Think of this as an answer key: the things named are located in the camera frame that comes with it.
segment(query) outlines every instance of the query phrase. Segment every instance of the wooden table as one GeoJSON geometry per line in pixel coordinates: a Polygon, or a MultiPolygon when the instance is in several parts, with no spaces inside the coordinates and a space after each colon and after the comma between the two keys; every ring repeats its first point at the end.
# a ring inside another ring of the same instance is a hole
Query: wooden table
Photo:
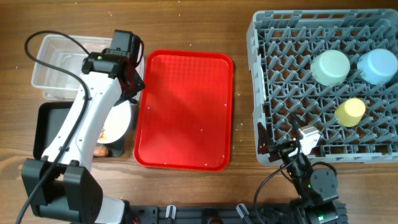
{"type": "MultiPolygon", "coordinates": [[[[261,181],[275,170],[256,160],[252,124],[253,93],[246,53],[246,31],[259,10],[395,8],[389,0],[247,1],[96,1],[3,0],[0,3],[0,223],[15,221],[27,196],[21,181],[25,158],[32,157],[37,111],[45,102],[30,84],[34,63],[24,53],[25,39],[38,30],[112,37],[131,30],[155,49],[223,52],[235,65],[231,161],[222,172],[148,169],[131,156],[134,131],[120,158],[95,159],[92,174],[104,193],[133,205],[251,204],[261,181]]],[[[30,43],[37,53],[42,38],[30,43]]],[[[336,164],[338,193],[350,223],[398,222],[398,164],[336,164]]],[[[297,197],[281,175],[260,194],[261,202],[297,197]]],[[[55,223],[28,209],[25,223],[55,223]]]]}

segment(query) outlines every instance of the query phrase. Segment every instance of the gray crate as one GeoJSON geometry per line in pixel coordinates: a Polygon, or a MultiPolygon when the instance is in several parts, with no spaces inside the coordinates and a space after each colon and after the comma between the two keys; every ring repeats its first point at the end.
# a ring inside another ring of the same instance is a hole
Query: gray crate
{"type": "MultiPolygon", "coordinates": [[[[312,162],[398,162],[398,75],[387,85],[370,85],[356,62],[373,49],[398,55],[398,12],[392,9],[258,11],[246,33],[254,90],[254,134],[261,122],[276,144],[292,139],[288,116],[296,112],[321,132],[312,162]],[[312,78],[310,63],[326,50],[340,50],[351,63],[344,83],[329,87],[312,78]],[[333,113],[351,97],[366,103],[354,128],[333,113]]],[[[257,154],[264,165],[268,155],[257,154]]]]}

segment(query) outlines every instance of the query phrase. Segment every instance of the transparent bin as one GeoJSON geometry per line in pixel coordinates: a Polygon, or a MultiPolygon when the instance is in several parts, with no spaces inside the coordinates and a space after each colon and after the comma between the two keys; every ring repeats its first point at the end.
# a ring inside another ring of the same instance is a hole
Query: transparent bin
{"type": "MultiPolygon", "coordinates": [[[[111,46],[112,38],[71,36],[89,52],[101,52],[111,46]]],[[[40,46],[37,59],[82,76],[81,66],[87,54],[77,44],[61,35],[46,35],[40,46]]],[[[144,59],[136,68],[144,78],[144,59]]],[[[71,76],[35,63],[32,76],[33,87],[43,89],[43,97],[48,100],[73,101],[79,83],[71,76]]]]}

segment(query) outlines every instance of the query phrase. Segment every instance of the yellow cup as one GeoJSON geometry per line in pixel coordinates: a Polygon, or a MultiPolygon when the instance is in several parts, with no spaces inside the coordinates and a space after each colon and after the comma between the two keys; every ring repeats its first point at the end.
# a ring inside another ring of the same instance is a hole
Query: yellow cup
{"type": "Polygon", "coordinates": [[[358,98],[350,98],[340,104],[335,111],[338,123],[345,127],[356,126],[365,114],[365,103],[358,98]]]}

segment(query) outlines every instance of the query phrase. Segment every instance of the red tray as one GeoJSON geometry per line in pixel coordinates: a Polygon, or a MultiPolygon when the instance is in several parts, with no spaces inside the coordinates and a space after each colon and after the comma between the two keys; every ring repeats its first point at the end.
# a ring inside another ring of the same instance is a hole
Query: red tray
{"type": "Polygon", "coordinates": [[[134,158],[146,167],[220,171],[229,161],[233,62],[156,50],[147,58],[134,158]]]}

